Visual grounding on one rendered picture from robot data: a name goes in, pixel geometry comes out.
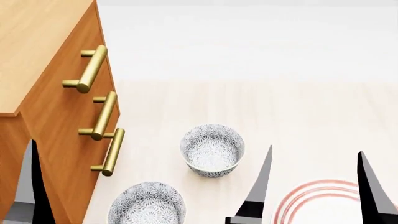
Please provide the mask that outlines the wooden drawer front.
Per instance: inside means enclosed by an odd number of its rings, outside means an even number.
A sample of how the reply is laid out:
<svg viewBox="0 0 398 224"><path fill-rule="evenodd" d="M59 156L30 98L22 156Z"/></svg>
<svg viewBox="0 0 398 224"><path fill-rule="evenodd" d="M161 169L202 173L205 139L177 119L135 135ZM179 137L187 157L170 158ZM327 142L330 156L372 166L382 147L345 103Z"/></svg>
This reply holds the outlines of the wooden drawer front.
<svg viewBox="0 0 398 224"><path fill-rule="evenodd" d="M103 163L109 139L80 136L79 128L94 128L99 108L68 114L54 140L49 162L55 198L49 199L57 224L82 224L99 173L90 166Z"/></svg>
<svg viewBox="0 0 398 224"><path fill-rule="evenodd" d="M29 115L35 123L34 139L43 170L57 187L95 186L98 173L91 171L90 166L102 164L110 143L109 139L95 141L78 134L80 128L94 128L98 122L104 104L95 103L93 98L104 98L115 90L109 62L103 62L89 93L62 87L62 80L79 78L88 61L88 58L79 59L71 70L57 67L60 75L41 87L39 110Z"/></svg>
<svg viewBox="0 0 398 224"><path fill-rule="evenodd" d="M80 156L102 154L107 149L107 139L95 141L78 134L80 128L94 128L100 116L103 104L94 103L93 98L114 91L108 58L81 55L83 50L104 45L97 3L93 2L24 100L28 105L21 111L22 117L41 154ZM96 68L88 93L62 86L65 80L80 81Z"/></svg>

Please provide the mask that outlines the white plate with red rings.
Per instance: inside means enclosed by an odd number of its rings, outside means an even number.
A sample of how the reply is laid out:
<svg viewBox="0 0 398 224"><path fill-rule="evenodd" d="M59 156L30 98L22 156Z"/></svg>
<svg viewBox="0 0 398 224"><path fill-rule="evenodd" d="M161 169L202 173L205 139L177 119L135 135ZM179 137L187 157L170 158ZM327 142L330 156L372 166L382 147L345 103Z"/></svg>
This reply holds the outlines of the white plate with red rings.
<svg viewBox="0 0 398 224"><path fill-rule="evenodd" d="M314 180L287 193L269 224L363 224L358 185Z"/></svg>

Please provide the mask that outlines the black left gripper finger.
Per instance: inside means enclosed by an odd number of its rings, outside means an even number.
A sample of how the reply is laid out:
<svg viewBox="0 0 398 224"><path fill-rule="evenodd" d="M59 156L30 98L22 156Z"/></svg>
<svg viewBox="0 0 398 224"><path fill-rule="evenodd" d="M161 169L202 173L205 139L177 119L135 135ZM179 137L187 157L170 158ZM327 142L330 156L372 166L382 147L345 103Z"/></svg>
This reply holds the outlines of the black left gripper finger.
<svg viewBox="0 0 398 224"><path fill-rule="evenodd" d="M55 224L33 139L24 153L12 211L16 224Z"/></svg>

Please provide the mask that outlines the grey floral patterned bowl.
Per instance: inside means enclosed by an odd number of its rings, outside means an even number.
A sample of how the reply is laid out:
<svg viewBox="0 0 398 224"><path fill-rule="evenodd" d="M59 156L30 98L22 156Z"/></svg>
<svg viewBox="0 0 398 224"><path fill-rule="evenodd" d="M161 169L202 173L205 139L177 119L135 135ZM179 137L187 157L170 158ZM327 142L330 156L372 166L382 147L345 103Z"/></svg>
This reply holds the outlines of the grey floral patterned bowl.
<svg viewBox="0 0 398 224"><path fill-rule="evenodd" d="M184 224L186 212L183 197L172 186L142 182L114 199L107 224Z"/></svg>
<svg viewBox="0 0 398 224"><path fill-rule="evenodd" d="M203 124L183 136L180 152L194 173L219 178L234 171L243 158L245 144L233 128L222 124Z"/></svg>

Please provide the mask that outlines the wooden three-drawer cabinet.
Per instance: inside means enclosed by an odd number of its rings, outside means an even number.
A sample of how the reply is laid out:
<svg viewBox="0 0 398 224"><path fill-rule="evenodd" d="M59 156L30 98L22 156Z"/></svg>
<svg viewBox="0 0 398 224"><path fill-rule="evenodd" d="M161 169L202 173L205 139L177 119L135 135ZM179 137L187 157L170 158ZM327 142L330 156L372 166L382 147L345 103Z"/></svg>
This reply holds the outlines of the wooden three-drawer cabinet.
<svg viewBox="0 0 398 224"><path fill-rule="evenodd" d="M97 1L0 0L0 223L14 203L24 153L32 139L21 113L28 105L24 100ZM119 115L115 106L106 133L115 130ZM37 149L49 200L57 195Z"/></svg>

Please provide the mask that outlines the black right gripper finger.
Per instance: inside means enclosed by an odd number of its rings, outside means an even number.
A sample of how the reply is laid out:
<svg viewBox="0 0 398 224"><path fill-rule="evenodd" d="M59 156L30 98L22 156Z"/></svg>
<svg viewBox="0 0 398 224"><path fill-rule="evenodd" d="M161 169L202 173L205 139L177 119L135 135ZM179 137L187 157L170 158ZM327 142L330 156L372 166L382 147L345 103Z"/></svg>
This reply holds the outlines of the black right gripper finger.
<svg viewBox="0 0 398 224"><path fill-rule="evenodd" d="M264 202L272 164L272 145L264 159L259 175L245 201L233 217L226 217L225 224L262 224Z"/></svg>
<svg viewBox="0 0 398 224"><path fill-rule="evenodd" d="M357 156L357 177L363 224L398 224L398 208L383 190L362 151Z"/></svg>

